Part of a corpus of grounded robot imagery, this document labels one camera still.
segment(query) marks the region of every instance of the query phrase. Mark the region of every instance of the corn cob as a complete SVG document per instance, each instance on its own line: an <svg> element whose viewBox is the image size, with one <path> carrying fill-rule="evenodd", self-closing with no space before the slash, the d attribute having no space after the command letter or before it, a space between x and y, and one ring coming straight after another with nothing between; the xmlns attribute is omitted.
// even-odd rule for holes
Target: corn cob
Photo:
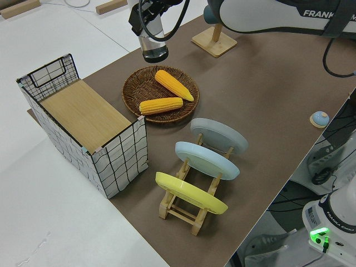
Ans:
<svg viewBox="0 0 356 267"><path fill-rule="evenodd" d="M166 87L169 91L188 101L194 101L189 90L182 85L175 77L164 70L159 70L155 74L155 80Z"/></svg>
<svg viewBox="0 0 356 267"><path fill-rule="evenodd" d="M175 110L183 106L183 100L180 97L157 98L153 100L142 101L139 110L142 115L151 115L165 111Z"/></svg>

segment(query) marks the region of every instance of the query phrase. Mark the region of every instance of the wicker basket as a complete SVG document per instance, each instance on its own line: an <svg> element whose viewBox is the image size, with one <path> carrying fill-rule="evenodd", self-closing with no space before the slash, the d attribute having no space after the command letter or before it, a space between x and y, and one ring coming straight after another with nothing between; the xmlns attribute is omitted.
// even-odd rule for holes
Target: wicker basket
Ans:
<svg viewBox="0 0 356 267"><path fill-rule="evenodd" d="M155 80L155 74L158 70L165 70L187 87L194 97L194 101L183 100L182 108L148 115L146 116L146 120L155 123L178 122L191 114L196 108L199 101L199 89L191 77L177 68L150 66L134 72L123 85L122 99L132 113L136 116L141 116L139 105L142 101L163 97L176 97L176 95Z"/></svg>

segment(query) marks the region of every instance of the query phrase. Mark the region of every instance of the wooden board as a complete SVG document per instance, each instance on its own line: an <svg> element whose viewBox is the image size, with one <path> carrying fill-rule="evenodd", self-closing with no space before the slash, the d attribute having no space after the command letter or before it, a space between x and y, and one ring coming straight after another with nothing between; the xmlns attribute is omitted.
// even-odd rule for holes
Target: wooden board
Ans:
<svg viewBox="0 0 356 267"><path fill-rule="evenodd" d="M212 37L214 34L214 27L210 27L205 31L197 34L191 40L194 44L204 49L206 52L214 57L220 57L228 50L236 46L237 42L224 33L220 33L219 40L215 42Z"/></svg>
<svg viewBox="0 0 356 267"><path fill-rule="evenodd" d="M0 13L4 19L8 19L23 12L39 7L40 5L41 3L39 2L39 0L26 0L20 4L5 8L1 10Z"/></svg>
<svg viewBox="0 0 356 267"><path fill-rule="evenodd" d="M95 9L96 13L101 15L125 5L127 5L127 0L111 0L110 2L97 6Z"/></svg>
<svg viewBox="0 0 356 267"><path fill-rule="evenodd" d="M131 125L83 80L70 84L41 104L91 154Z"/></svg>

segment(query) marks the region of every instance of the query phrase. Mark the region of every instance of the brown table mat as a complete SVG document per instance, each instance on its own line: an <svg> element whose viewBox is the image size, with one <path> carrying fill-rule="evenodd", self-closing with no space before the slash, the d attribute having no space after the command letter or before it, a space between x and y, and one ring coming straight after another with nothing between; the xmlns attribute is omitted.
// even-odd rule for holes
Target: brown table mat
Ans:
<svg viewBox="0 0 356 267"><path fill-rule="evenodd" d="M111 199L171 266L223 266L322 133L311 125L310 115L322 110L333 117L356 84L355 78L335 78L324 71L327 38L223 30L238 44L213 58L190 41L208 27L201 17L182 26L168 41L170 55L163 64L183 70L198 84L200 102L193 117L220 121L249 141L244 154L230 158L240 176L221 181L216 192L229 209L222 215L208 214L197 237L190 234L189 224L173 216L158 217L165 192L155 184L155 172L174 175L179 170L181 161L174 147L177 141L194 142L189 121L166 126L148 123L149 168ZM354 62L356 44L335 42L329 67L349 73ZM134 120L123 104L121 89L130 74L146 66L136 50L84 80ZM191 170L186 181L207 189L211 180Z"/></svg>

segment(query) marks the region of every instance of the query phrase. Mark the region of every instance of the plate stand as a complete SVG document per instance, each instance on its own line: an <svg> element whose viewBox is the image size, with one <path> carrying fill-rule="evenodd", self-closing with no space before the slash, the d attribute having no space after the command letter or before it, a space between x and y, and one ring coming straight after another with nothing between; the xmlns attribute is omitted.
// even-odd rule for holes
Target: plate stand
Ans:
<svg viewBox="0 0 356 267"><path fill-rule="evenodd" d="M216 24L215 27L206 29L191 40L212 56L220 57L237 44L234 39L221 32L222 27L222 24Z"/></svg>
<svg viewBox="0 0 356 267"><path fill-rule="evenodd" d="M198 140L196 142L197 145L202 145L202 134L198 135ZM228 152L224 155L226 159L228 159L233 151L233 147L231 147ZM190 170L190 166L188 165L188 159L186 159L180 170L176 174L176 178L180 180L185 180L185 177L187 176L188 172ZM217 186L219 185L220 179L222 177L222 174L220 174L218 177L213 178L210 187L208 189L208 193L212 196L215 195ZM166 219L168 213L178 217L179 219L189 223L192 225L191 228L191 233L193 235L197 235L204 220L205 216L207 214L207 209L200 209L198 212L198 215L193 215L190 212L187 212L186 210L174 205L176 196L168 191L166 191L166 194L164 198L161 201L160 208L159 208L159 216L162 219Z"/></svg>

